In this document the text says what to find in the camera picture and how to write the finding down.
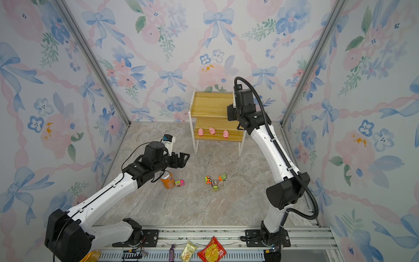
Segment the pink pig toy front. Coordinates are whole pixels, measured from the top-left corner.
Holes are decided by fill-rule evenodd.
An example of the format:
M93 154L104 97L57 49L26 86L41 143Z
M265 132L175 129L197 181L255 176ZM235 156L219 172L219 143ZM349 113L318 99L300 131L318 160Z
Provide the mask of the pink pig toy front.
M197 134L198 134L199 137L202 137L202 136L204 136L205 132L202 128L199 128L199 130L197 131Z

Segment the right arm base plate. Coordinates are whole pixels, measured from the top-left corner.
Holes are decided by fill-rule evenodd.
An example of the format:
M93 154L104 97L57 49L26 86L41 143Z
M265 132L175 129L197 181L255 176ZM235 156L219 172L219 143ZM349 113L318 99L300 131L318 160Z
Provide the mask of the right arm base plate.
M263 247L263 248L274 248L280 245L283 247L291 247L291 241L286 229L280 230L280 238L276 238L273 244L267 244L261 235L259 229L246 229L244 236L240 237L240 240L245 242L247 247Z

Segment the yellow lidded container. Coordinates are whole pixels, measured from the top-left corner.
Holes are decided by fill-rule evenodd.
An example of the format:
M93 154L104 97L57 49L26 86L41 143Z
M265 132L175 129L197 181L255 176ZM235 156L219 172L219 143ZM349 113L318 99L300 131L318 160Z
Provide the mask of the yellow lidded container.
M80 262L98 262L101 256L100 250L95 250L87 254Z

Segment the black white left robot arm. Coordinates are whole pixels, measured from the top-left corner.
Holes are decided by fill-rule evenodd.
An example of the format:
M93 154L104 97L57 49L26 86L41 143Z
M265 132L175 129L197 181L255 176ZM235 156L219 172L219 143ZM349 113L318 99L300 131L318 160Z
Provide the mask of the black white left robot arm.
M146 143L144 154L133 163L123 165L121 173L100 191L66 211L54 211L48 218L45 237L52 260L79 262L106 245L141 245L144 240L142 226L132 218L107 226L95 226L96 221L148 181L156 182L157 173L184 168L189 158L188 153L171 152L163 142Z

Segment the grey green toy truck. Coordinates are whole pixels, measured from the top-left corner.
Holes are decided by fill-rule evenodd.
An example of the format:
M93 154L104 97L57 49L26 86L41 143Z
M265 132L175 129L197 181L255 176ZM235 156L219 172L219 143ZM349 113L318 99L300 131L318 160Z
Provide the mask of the grey green toy truck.
M217 181L217 180L211 180L211 185L212 185L212 188L213 188L213 191L214 192L216 192L216 191L219 190L218 184L219 184L219 181Z

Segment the orange soda can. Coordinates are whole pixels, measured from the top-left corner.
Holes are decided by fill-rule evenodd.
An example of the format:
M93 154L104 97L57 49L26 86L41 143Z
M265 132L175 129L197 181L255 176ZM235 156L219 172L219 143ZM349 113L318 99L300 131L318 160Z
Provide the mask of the orange soda can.
M169 171L164 171L162 174L160 181L163 183L164 187L167 189L171 189L175 186L175 180L173 178L173 175Z

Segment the aluminium front rail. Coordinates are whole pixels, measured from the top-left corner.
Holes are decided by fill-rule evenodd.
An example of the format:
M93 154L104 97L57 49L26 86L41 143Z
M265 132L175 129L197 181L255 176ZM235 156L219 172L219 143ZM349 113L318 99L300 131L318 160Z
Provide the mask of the aluminium front rail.
M291 247L263 248L247 247L240 240L246 229L255 227L186 227L164 226L143 227L158 229L157 247L112 247L106 245L101 251L99 262L168 262L169 249L175 247L175 262L181 261L180 255L188 241L196 245L197 250L191 261L199 262L197 253L202 251L215 236L227 251L223 262L341 262L335 238L329 228L324 227L288 227Z

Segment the pink green toy truck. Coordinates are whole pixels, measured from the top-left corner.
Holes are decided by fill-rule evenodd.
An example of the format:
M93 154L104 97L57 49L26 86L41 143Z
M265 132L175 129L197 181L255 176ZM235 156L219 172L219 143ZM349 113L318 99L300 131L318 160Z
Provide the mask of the pink green toy truck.
M176 180L175 181L175 186L177 186L177 187L181 187L181 186L184 186L184 185L185 185L184 180Z

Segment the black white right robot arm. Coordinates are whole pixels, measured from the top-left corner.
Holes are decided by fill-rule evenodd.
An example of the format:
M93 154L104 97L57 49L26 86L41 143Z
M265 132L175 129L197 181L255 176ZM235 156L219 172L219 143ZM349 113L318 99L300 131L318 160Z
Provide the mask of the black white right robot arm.
M229 121L238 121L238 129L246 131L260 147L273 173L275 184L266 189L270 206L265 219L261 223L259 237L247 237L247 242L262 242L267 247L281 246L281 237L289 213L293 212L308 220L315 219L312 214L304 214L294 205L308 189L310 178L301 173L292 164L277 139L268 115L256 111L253 92L243 90L241 85L234 88L234 103L227 107Z

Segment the yellow green snack packet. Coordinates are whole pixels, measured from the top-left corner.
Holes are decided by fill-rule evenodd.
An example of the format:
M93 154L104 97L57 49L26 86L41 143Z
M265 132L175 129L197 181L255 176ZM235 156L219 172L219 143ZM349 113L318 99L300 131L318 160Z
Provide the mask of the yellow green snack packet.
M188 241L185 245L184 250L182 251L180 255L180 259L182 262L190 262L193 254L197 250L196 245L194 245L192 242Z

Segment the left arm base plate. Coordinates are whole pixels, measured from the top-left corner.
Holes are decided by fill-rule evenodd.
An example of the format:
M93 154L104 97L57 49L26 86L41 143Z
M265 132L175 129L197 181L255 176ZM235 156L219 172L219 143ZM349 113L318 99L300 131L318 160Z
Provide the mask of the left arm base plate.
M158 238L158 229L135 229L127 241L113 243L112 247L157 247Z

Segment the wooden two-tier shelf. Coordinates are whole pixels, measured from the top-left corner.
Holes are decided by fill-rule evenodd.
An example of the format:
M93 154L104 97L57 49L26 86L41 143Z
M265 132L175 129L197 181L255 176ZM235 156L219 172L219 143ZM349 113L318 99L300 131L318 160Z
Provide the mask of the wooden two-tier shelf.
M238 143L239 156L242 155L246 132L237 129L238 122L228 121L227 118L227 106L232 104L233 101L234 95L232 93L193 91L188 117L195 154L198 152L199 142L208 140ZM210 134L210 127L216 130L215 135ZM202 128L205 132L202 137L197 134L199 128ZM229 132L228 139L223 137L224 130Z

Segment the red snack packet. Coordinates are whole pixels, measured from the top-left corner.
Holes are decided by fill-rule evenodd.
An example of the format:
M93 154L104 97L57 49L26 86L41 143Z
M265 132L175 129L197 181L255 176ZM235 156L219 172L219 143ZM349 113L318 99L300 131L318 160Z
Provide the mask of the red snack packet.
M227 251L214 236L208 245L197 253L197 256L203 262L219 262L226 254Z

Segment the purple small bottle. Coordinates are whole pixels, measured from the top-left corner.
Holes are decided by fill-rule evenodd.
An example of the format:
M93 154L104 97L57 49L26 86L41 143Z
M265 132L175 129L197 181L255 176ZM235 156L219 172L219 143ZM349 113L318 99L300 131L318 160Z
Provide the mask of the purple small bottle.
M175 245L172 244L170 249L169 249L169 262L174 262L175 261Z

